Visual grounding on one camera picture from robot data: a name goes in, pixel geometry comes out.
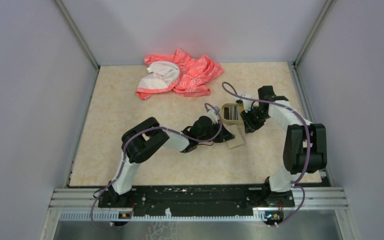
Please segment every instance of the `white cloth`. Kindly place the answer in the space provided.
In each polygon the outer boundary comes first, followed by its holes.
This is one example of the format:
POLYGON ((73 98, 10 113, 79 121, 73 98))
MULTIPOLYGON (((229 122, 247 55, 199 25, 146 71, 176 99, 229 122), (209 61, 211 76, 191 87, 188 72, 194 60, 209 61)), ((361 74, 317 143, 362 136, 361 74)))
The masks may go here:
POLYGON ((151 74, 143 77, 138 88, 141 89, 167 89, 180 74, 179 67, 169 61, 155 61, 147 68, 151 74))

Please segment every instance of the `white wall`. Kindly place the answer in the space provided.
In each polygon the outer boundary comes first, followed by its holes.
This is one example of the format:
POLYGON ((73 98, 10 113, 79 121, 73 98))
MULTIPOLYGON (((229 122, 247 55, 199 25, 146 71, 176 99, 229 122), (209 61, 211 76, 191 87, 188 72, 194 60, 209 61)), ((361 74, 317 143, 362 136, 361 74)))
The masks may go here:
POLYGON ((146 54, 221 62, 292 61, 325 0, 64 0, 100 65, 146 54))
POLYGON ((338 0, 300 71, 361 238, 384 239, 384 1, 338 0))
POLYGON ((51 0, 0 0, 0 240, 39 238, 94 74, 51 0))

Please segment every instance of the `beige floor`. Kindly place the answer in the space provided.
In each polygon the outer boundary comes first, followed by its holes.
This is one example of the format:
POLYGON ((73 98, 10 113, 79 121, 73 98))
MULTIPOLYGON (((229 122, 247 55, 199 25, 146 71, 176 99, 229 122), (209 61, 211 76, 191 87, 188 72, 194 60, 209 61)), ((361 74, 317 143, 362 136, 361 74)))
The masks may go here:
MULTIPOLYGON (((141 100, 135 89, 148 74, 145 65, 103 66, 93 92, 84 131, 74 162, 70 186, 101 186, 111 180, 121 159, 121 136, 148 117, 182 130, 205 113, 204 103, 221 107, 235 99, 221 87, 230 82, 240 94, 258 98, 257 89, 273 85, 299 108, 286 62, 222 63, 224 73, 208 83, 211 95, 183 97, 173 92, 141 100)), ((272 119, 258 131, 246 134, 245 144, 228 149, 225 143, 198 146, 190 153, 160 148, 143 163, 134 185, 249 184, 262 183, 283 164, 285 133, 272 119)), ((302 182, 320 182, 320 174, 306 175, 302 182)))

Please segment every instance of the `red cloth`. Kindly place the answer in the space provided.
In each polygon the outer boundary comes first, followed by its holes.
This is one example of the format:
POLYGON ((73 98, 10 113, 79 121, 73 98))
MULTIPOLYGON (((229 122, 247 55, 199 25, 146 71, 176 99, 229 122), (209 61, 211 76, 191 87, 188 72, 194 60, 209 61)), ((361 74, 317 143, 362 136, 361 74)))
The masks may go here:
POLYGON ((202 55, 199 59, 195 59, 180 48, 176 49, 173 55, 151 54, 145 56, 144 60, 148 66, 157 61, 174 63, 179 67, 180 74, 166 89, 138 88, 136 94, 142 100, 148 99, 155 93, 163 93, 170 90, 184 97, 210 95, 211 91, 205 84, 220 76, 224 71, 218 62, 211 60, 207 55, 202 55))

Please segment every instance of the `black mounting plate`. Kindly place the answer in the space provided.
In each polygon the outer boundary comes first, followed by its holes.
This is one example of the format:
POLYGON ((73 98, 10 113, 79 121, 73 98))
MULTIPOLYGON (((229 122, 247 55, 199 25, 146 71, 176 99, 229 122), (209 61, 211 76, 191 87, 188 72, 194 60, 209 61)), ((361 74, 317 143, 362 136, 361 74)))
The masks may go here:
MULTIPOLYGON (((252 216, 255 207, 267 205, 267 184, 133 186, 123 195, 129 199, 111 202, 108 191, 99 199, 100 208, 131 208, 142 217, 165 216, 170 208, 174 217, 252 216)), ((291 191, 285 193, 283 207, 294 207, 291 191)))

